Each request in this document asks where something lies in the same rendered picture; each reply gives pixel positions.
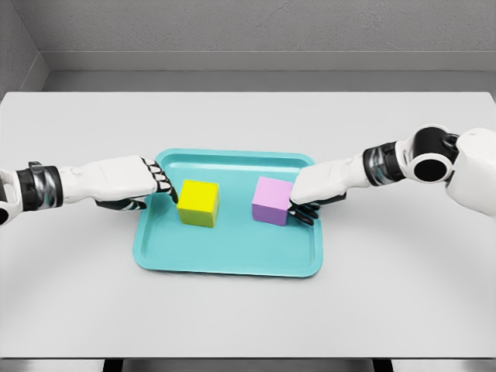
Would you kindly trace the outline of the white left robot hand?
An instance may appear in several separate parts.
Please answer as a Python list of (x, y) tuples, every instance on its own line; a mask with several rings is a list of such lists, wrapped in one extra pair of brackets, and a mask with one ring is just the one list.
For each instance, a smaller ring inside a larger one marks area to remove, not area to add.
[(178, 203), (177, 192), (162, 167), (139, 156), (89, 163), (77, 174), (77, 186), (97, 206), (117, 211), (144, 210), (144, 198), (154, 193), (169, 195)]

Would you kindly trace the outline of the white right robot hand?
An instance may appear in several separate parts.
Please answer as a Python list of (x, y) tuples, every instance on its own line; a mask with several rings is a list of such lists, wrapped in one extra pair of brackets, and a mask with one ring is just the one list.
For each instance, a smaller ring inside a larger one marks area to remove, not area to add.
[(291, 189), (288, 214), (299, 222), (314, 226), (322, 205), (345, 200), (347, 190), (341, 175), (343, 165), (343, 160), (334, 160), (302, 168)]

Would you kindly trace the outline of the pink cube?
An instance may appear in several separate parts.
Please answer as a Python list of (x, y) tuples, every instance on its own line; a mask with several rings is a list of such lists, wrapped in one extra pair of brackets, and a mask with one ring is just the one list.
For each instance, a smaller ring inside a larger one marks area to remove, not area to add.
[(252, 199), (253, 219), (276, 226), (285, 226), (292, 185), (290, 181), (259, 177)]

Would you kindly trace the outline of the yellow cube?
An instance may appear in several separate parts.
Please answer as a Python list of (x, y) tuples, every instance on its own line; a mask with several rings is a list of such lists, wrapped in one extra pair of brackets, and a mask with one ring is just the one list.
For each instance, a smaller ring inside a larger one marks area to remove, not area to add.
[(216, 183), (185, 180), (177, 211), (185, 225), (214, 228), (219, 210), (219, 186)]

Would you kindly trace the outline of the teal tray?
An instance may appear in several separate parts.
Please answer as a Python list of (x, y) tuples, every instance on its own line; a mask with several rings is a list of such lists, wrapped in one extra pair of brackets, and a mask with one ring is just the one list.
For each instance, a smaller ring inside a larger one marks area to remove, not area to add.
[(184, 180), (216, 183), (215, 227), (183, 224), (163, 194), (146, 197), (133, 258), (147, 270), (310, 277), (323, 262), (322, 227), (289, 218), (286, 226), (257, 222), (251, 200), (261, 176), (293, 181), (313, 159), (300, 153), (169, 149), (156, 157), (175, 188)]

